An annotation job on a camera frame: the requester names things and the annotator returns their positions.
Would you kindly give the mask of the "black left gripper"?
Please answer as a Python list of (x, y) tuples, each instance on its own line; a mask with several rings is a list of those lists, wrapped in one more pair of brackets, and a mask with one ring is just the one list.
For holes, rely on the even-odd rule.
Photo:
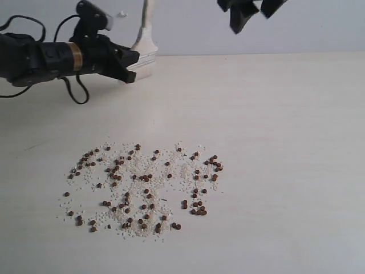
[(138, 62), (140, 54), (129, 47), (111, 42), (105, 35), (95, 38), (70, 38), (80, 49), (82, 60), (75, 61), (77, 73), (99, 74), (126, 84), (134, 83), (136, 73), (128, 67)]

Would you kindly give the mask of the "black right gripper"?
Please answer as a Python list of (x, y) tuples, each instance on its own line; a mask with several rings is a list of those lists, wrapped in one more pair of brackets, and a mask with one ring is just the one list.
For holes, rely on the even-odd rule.
[(251, 17), (261, 13), (266, 19), (269, 19), (286, 3), (286, 0), (263, 0), (261, 2), (260, 8), (252, 0), (218, 0), (217, 4), (223, 12), (230, 12), (230, 29), (235, 34), (239, 34)]

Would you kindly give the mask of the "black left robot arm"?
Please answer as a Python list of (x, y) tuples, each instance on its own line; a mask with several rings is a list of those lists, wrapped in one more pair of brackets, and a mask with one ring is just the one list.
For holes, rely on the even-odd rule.
[(67, 76), (99, 74), (135, 81), (127, 68), (140, 54), (115, 44), (105, 35), (72, 37), (69, 42), (37, 42), (29, 35), (1, 35), (1, 78), (15, 87), (27, 87)]

